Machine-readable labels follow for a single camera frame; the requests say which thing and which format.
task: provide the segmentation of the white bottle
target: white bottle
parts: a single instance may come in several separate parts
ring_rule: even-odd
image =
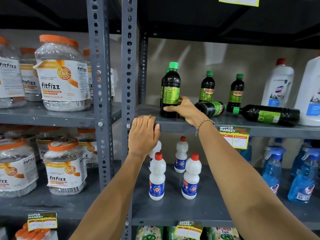
[[[188,158],[187,151],[189,149],[189,145],[185,136],[180,138],[176,148],[177,153],[176,161],[174,163],[174,170],[178,173],[183,173],[186,170],[186,160]]]
[[[201,173],[201,162],[199,154],[192,153],[191,158],[186,161],[186,172],[183,175],[182,195],[188,200],[192,200],[197,195],[199,173]]]
[[[294,79],[294,70],[286,66],[285,62],[285,58],[279,58],[272,68],[264,87],[261,105],[286,108]]]
[[[156,152],[150,163],[149,196],[153,200],[161,200],[165,194],[166,162],[161,152]]]
[[[155,158],[156,152],[160,152],[161,150],[161,141],[158,140],[157,145],[154,147],[154,149],[149,154],[149,170],[150,170],[150,163],[152,159]]]
[[[299,125],[320,126],[320,56],[306,64],[295,109],[300,110]]]

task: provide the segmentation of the jar with orange lid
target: jar with orange lid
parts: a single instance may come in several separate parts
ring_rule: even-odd
[[[40,126],[38,128],[39,134],[36,137],[40,159],[43,160],[44,155],[49,151],[48,145],[51,141],[66,137],[67,133],[64,129],[58,126]]]
[[[0,179],[0,197],[20,197],[36,188],[36,159],[25,139],[0,145]]]
[[[9,42],[0,37],[0,109],[22,107],[26,103],[19,57]]]
[[[75,40],[40,35],[35,51],[42,100],[51,111],[73,112],[90,107],[89,78],[84,55]]]
[[[91,59],[90,59],[90,49],[85,49],[83,51],[83,55],[85,58],[85,62],[88,67],[88,78],[89,78],[89,89],[90,89],[90,100],[91,104],[94,104],[94,87],[92,85],[92,68],[91,68]]]
[[[40,160],[40,155],[37,146],[37,130],[32,125],[17,125],[10,124],[6,126],[6,132],[4,133],[5,139],[14,139],[16,137],[23,137],[26,139],[26,143],[34,150],[35,159]]]
[[[61,138],[49,143],[43,158],[49,190],[54,195],[80,193],[86,185],[86,157],[76,138]]]
[[[78,128],[78,135],[76,138],[79,141],[79,145],[82,146],[85,151],[87,168],[97,168],[98,152],[96,129]]]
[[[34,48],[20,47],[21,56],[19,57],[19,63],[27,101],[41,102],[42,95],[38,74],[33,68],[37,64],[35,51],[36,49]]]

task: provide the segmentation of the black bottle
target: black bottle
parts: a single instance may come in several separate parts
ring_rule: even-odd
[[[212,101],[215,82],[212,76],[214,75],[213,71],[207,71],[207,77],[203,79],[201,83],[201,91],[199,95],[199,102],[202,101]]]
[[[243,74],[237,74],[236,80],[231,84],[231,90],[229,95],[228,105],[226,110],[233,112],[233,107],[240,107],[243,90],[245,89],[245,83],[242,81]]]
[[[216,102],[216,101],[197,102],[195,104],[195,107],[199,109],[202,113],[204,113],[206,116],[208,116],[209,118],[222,114],[226,109],[225,104],[223,104],[222,102]]]
[[[176,118],[176,112],[167,112],[163,108],[166,106],[177,106],[180,93],[180,83],[181,79],[177,72],[178,63],[169,63],[169,72],[162,79],[162,100],[160,106],[160,115],[165,118]]]
[[[300,110],[291,108],[279,108],[262,105],[246,105],[243,108],[234,107],[234,114],[240,114],[249,121],[257,121],[267,124],[294,126],[300,119]]]
[[[168,72],[169,72],[169,68],[166,68],[166,69],[165,69],[165,73],[167,74]],[[162,93],[163,93],[163,86],[161,85],[160,108],[161,108],[161,101],[162,101]]]

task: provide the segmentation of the large white bottle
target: large white bottle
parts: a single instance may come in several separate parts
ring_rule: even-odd
[[[174,170],[178,173],[183,173],[186,170],[186,160],[188,158],[187,151],[189,145],[185,136],[180,138],[180,141],[177,143],[177,153],[176,161],[174,163]]]
[[[285,58],[279,58],[272,68],[264,87],[261,105],[286,108],[294,79],[294,70],[286,66],[285,62]]]
[[[161,152],[156,152],[150,163],[149,196],[153,200],[161,200],[165,194],[166,162]]]
[[[150,162],[152,161],[152,159],[155,158],[156,152],[160,152],[160,150],[161,150],[161,141],[158,140],[157,145],[149,154],[149,170],[150,170]]]
[[[300,110],[299,125],[320,126],[320,56],[306,64],[294,108]]]
[[[183,175],[182,195],[188,200],[192,200],[197,195],[199,173],[201,173],[201,162],[199,154],[192,153],[191,158],[186,161],[186,172]]]

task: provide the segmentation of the person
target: person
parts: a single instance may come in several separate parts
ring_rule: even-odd
[[[168,106],[164,110],[178,112],[198,129],[210,170],[242,237],[245,240],[319,240],[282,204],[260,174],[207,120],[208,117],[187,97],[179,99],[181,105]],[[160,136],[160,125],[154,127],[155,119],[142,115],[133,120],[126,161],[90,206],[71,240],[121,238],[142,163]]]

